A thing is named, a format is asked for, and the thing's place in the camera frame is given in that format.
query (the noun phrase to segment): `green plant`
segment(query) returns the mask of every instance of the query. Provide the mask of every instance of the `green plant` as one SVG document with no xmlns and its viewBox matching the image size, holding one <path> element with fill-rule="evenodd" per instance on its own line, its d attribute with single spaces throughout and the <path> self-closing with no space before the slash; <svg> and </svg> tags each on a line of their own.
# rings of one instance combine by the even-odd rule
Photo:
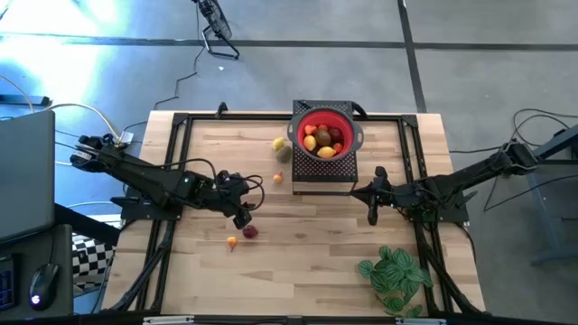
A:
<svg viewBox="0 0 578 325">
<path fill-rule="evenodd" d="M 416 318 L 422 312 L 422 305 L 408 305 L 417 293 L 420 284 L 432 287 L 429 273 L 420 268 L 415 258 L 398 248 L 392 252 L 388 246 L 379 248 L 381 260 L 373 265 L 365 260 L 358 264 L 361 275 L 370 279 L 376 297 L 386 307 L 389 315 Z"/>
</svg>

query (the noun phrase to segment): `concrete floor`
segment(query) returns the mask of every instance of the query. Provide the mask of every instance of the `concrete floor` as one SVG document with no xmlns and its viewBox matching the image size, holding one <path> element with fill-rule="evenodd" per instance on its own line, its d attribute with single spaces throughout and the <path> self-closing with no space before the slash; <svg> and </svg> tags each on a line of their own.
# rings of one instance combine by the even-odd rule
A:
<svg viewBox="0 0 578 325">
<path fill-rule="evenodd" d="M 402 42 L 395 0 L 221 0 L 235 40 Z M 406 0 L 416 42 L 575 43 L 571 0 Z M 201 27 L 205 25 L 201 18 Z M 14 1 L 0 33 L 195 39 L 190 1 Z M 154 102 L 172 95 L 174 81 L 192 71 L 198 47 L 62 45 L 49 38 L 0 42 L 0 73 L 31 95 L 83 102 L 101 109 L 116 129 L 146 120 Z M 368 111 L 416 112 L 405 49 L 239 48 L 239 61 L 207 53 L 199 75 L 181 83 L 179 99 L 158 109 L 287 110 L 294 98 L 347 99 Z M 428 112 L 443 116 L 449 146 L 471 150 L 502 144 L 520 108 L 578 114 L 575 51 L 417 51 Z M 14 93 L 0 83 L 0 93 Z M 0 116 L 26 114 L 0 107 Z M 103 123 L 81 108 L 57 112 L 57 129 L 101 135 Z M 544 142 L 559 125 L 528 123 L 530 141 Z M 135 128 L 137 138 L 144 131 Z M 57 135 L 74 144 L 75 139 Z M 138 146 L 129 149 L 138 153 Z M 70 150 L 57 147 L 66 161 Z M 484 153 L 455 154 L 458 169 Z M 547 249 L 530 194 L 483 214 L 490 184 L 468 204 L 478 271 L 488 311 L 499 316 L 578 322 L 578 260 L 530 266 Z M 500 179 L 494 200 L 527 188 Z M 121 195 L 106 175 L 56 166 L 56 201 L 71 204 Z M 79 208 L 115 213 L 115 206 Z"/>
</svg>

